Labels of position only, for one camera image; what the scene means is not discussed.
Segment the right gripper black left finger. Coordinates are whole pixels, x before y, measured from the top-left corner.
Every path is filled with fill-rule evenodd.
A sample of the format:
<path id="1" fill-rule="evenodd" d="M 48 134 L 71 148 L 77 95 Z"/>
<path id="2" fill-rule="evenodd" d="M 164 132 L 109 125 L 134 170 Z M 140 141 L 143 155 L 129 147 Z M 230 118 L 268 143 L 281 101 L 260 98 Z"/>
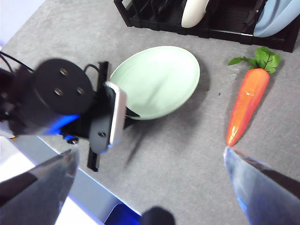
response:
<path id="1" fill-rule="evenodd" d="M 69 149 L 0 184 L 2 225 L 53 225 L 74 183 L 77 149 Z"/>

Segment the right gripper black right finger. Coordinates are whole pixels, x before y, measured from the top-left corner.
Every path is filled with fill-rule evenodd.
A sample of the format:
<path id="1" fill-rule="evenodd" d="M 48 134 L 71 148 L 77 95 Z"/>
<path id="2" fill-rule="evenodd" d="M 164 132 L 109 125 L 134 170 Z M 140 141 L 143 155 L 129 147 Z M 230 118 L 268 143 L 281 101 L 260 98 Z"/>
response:
<path id="1" fill-rule="evenodd" d="M 298 225 L 300 183 L 265 162 L 227 146 L 224 164 L 236 199 L 251 225 Z"/>

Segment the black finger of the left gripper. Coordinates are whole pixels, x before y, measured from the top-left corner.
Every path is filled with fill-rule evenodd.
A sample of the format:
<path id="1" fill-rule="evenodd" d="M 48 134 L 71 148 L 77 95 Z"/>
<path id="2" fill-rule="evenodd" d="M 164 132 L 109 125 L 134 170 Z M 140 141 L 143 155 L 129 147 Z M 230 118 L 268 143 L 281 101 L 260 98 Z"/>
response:
<path id="1" fill-rule="evenodd" d="M 141 116 L 131 110 L 127 110 L 126 111 L 126 117 L 128 119 L 132 119 L 132 120 L 140 120 L 141 119 Z"/>

